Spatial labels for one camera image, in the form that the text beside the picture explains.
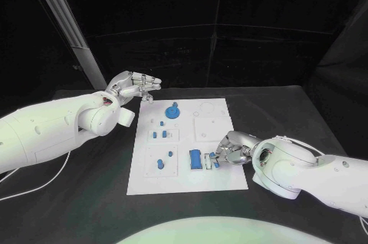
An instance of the black backdrop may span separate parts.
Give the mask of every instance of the black backdrop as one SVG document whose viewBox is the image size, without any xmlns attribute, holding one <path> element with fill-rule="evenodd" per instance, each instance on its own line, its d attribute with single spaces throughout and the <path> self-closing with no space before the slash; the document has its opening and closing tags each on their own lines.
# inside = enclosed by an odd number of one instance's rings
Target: black backdrop
<svg viewBox="0 0 368 244">
<path fill-rule="evenodd" d="M 300 85 L 358 0 L 68 0 L 107 81 L 163 87 Z"/>
</svg>

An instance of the robotic hand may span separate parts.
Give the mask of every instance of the robotic hand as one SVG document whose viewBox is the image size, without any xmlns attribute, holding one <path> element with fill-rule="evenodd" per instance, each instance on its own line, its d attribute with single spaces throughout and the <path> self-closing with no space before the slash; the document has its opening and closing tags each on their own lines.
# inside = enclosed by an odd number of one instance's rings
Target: robotic hand
<svg viewBox="0 0 368 244">
<path fill-rule="evenodd" d="M 254 182 L 276 195 L 296 199 L 304 190 L 329 207 L 368 217 L 368 162 L 319 151 L 316 157 L 300 145 L 317 151 L 287 137 L 261 140 L 229 131 L 216 152 L 211 153 L 211 160 L 234 165 L 251 162 Z"/>
<path fill-rule="evenodd" d="M 133 99 L 153 103 L 150 90 L 160 79 L 124 71 L 105 91 L 53 100 L 14 111 L 0 119 L 0 174 L 46 162 L 107 135 L 117 123 L 128 127 L 134 112 L 120 107 Z"/>
</svg>

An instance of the blue knob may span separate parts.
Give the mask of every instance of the blue knob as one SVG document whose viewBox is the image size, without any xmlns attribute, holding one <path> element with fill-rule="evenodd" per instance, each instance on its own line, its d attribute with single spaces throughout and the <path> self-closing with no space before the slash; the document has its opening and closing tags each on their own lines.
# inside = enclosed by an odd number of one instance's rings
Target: blue knob
<svg viewBox="0 0 368 244">
<path fill-rule="evenodd" d="M 177 103 L 175 102 L 172 107 L 169 107 L 164 111 L 164 115 L 169 119 L 175 119 L 180 115 L 180 110 L 177 108 Z"/>
<path fill-rule="evenodd" d="M 163 160 L 162 159 L 157 160 L 157 168 L 160 170 L 163 169 Z"/>
</svg>

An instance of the white panel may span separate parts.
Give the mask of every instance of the white panel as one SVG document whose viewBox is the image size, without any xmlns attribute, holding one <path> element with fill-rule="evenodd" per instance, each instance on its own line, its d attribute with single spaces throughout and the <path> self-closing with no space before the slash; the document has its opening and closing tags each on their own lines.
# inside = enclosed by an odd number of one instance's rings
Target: white panel
<svg viewBox="0 0 368 244">
<path fill-rule="evenodd" d="M 163 169 L 157 167 L 157 160 L 163 160 Z M 144 158 L 144 177 L 177 176 L 177 146 L 147 146 Z"/>
<path fill-rule="evenodd" d="M 195 118 L 195 140 L 222 140 L 228 131 L 232 130 L 229 117 L 198 117 Z"/>
<path fill-rule="evenodd" d="M 180 116 L 176 119 L 169 119 L 164 116 L 164 110 L 177 103 Z M 196 141 L 195 136 L 195 121 L 196 118 L 208 117 L 215 119 L 221 124 L 221 134 L 216 129 L 205 129 L 206 133 L 212 135 L 212 141 Z M 166 130 L 177 133 L 176 142 L 166 143 L 153 141 L 153 131 L 157 131 L 157 138 L 162 137 L 162 131 Z M 234 130 L 231 118 L 228 115 L 228 107 L 225 99 L 183 99 L 183 100 L 156 100 L 153 104 L 140 104 L 138 125 L 134 141 L 128 190 L 127 195 L 143 195 L 151 193 L 173 193 L 173 192 L 199 192 L 199 191 L 221 191 L 221 190 L 245 190 L 248 189 L 244 170 L 241 166 L 222 163 L 219 168 L 213 167 L 206 170 L 205 167 L 205 154 L 215 151 L 219 141 L 226 132 Z M 157 159 L 151 162 L 146 161 L 147 148 L 156 150 L 159 157 L 164 156 L 169 152 L 169 146 L 177 147 L 177 171 L 176 176 L 164 176 L 164 169 L 172 169 L 173 164 L 164 163 L 164 168 L 157 169 Z M 190 170 L 190 156 L 189 150 L 199 149 L 202 157 L 202 170 Z"/>
</svg>

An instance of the black table surface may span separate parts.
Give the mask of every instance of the black table surface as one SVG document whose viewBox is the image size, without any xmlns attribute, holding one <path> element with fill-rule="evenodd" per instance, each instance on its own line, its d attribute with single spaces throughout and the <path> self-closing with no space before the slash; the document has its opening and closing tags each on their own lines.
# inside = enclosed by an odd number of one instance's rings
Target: black table surface
<svg viewBox="0 0 368 244">
<path fill-rule="evenodd" d="M 92 92 L 62 90 L 55 98 Z M 299 86 L 170 88 L 151 94 L 154 99 L 225 98 L 235 130 L 261 139 L 286 135 L 327 154 L 345 155 Z M 140 99 L 125 108 L 138 113 Z M 198 216 L 252 218 L 333 243 L 368 242 L 355 215 L 325 206 L 304 191 L 296 200 L 274 195 L 252 182 L 251 164 L 242 165 L 248 190 L 127 196 L 136 128 L 137 117 L 130 128 L 118 125 L 71 152 L 61 175 L 43 189 L 0 201 L 1 243 L 115 243 L 150 226 Z M 0 184 L 0 197 L 48 182 L 65 158 L 22 168 Z"/>
</svg>

